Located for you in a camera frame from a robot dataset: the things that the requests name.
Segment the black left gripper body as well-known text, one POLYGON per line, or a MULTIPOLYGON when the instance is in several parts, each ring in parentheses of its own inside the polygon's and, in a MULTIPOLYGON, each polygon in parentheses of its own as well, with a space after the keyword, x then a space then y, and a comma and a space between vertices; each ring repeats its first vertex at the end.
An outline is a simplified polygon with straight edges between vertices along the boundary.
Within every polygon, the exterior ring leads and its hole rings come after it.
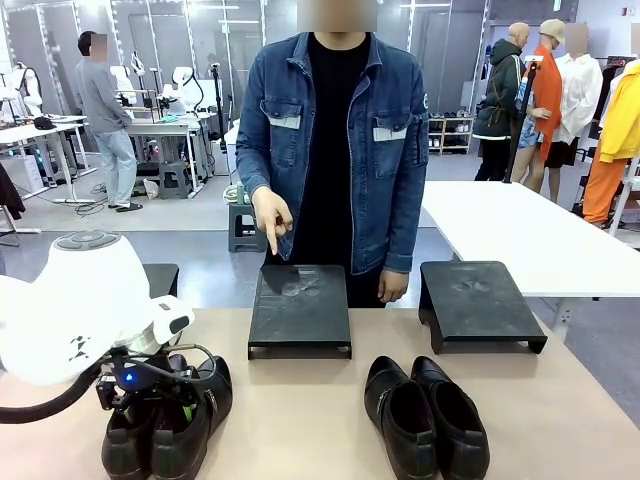
POLYGON ((159 351, 155 354, 134 354, 110 351, 106 357, 106 375, 116 378, 118 392, 133 394, 133 398, 155 398, 177 392, 177 383, 190 382, 194 372, 182 354, 159 351))

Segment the person's right hand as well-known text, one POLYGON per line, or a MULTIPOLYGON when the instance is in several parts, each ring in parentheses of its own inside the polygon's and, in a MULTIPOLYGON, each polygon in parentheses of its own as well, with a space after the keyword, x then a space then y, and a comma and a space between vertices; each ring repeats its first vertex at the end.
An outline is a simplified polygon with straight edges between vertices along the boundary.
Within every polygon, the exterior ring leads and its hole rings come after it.
POLYGON ((293 216, 282 197, 268 186, 258 187, 251 196, 257 227, 267 238, 271 253, 278 253, 278 240, 293 229, 293 216))

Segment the person's left hand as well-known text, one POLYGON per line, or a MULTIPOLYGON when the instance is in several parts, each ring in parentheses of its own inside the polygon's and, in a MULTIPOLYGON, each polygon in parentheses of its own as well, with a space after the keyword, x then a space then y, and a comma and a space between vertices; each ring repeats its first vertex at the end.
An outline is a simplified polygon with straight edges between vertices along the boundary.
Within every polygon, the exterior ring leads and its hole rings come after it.
POLYGON ((382 303, 392 303, 401 299, 407 292, 409 275, 383 270, 379 278, 378 298, 382 303))

